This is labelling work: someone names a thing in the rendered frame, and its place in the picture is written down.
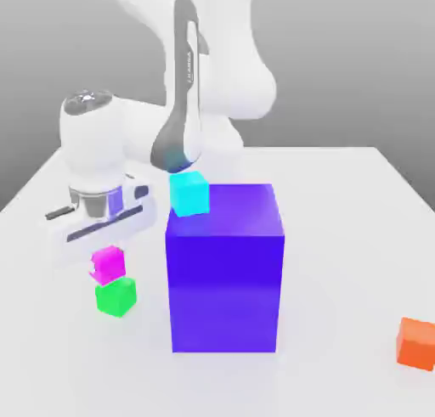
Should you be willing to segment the small magenta cube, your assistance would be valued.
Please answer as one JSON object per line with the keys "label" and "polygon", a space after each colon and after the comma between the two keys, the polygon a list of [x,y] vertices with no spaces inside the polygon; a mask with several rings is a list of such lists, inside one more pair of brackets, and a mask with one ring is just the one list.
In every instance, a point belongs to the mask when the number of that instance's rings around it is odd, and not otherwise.
{"label": "small magenta cube", "polygon": [[108,246],[92,254],[93,271],[89,274],[99,285],[107,285],[126,275],[124,251]]}

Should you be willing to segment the small green cube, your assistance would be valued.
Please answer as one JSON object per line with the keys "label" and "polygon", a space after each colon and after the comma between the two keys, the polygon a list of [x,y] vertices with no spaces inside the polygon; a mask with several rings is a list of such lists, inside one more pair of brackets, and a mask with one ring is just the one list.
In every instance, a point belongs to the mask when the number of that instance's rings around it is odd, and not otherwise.
{"label": "small green cube", "polygon": [[95,287],[97,309],[110,316],[123,317],[137,302],[136,281],[123,276]]}

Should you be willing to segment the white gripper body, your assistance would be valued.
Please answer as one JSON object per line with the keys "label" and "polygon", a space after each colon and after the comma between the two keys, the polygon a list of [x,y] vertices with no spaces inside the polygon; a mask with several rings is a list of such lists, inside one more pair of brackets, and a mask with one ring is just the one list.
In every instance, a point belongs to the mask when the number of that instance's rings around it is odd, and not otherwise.
{"label": "white gripper body", "polygon": [[122,245],[156,219],[153,199],[143,199],[112,219],[86,217],[80,210],[57,217],[47,222],[47,259],[55,267],[88,262],[94,252]]}

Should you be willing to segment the small cyan cube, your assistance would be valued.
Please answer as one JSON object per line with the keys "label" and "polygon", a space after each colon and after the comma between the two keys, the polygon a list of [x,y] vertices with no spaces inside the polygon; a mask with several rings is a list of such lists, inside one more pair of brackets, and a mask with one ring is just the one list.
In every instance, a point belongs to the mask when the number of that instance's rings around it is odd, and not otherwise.
{"label": "small cyan cube", "polygon": [[169,177],[171,208],[178,217],[210,212],[209,183],[200,172],[180,172]]}

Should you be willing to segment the small orange cube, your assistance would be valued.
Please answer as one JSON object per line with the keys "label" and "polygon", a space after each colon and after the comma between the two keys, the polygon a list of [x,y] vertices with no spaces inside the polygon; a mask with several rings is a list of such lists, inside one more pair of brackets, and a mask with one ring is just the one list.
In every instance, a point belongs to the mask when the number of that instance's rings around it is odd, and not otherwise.
{"label": "small orange cube", "polygon": [[396,339],[396,360],[412,368],[435,369],[435,324],[402,318]]}

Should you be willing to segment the large blue box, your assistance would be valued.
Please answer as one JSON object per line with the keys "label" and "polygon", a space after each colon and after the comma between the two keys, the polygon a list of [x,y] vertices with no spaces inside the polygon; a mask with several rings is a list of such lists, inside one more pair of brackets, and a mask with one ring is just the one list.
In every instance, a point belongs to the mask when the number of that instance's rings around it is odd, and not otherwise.
{"label": "large blue box", "polygon": [[274,352],[285,231],[271,184],[213,184],[165,234],[174,352]]}

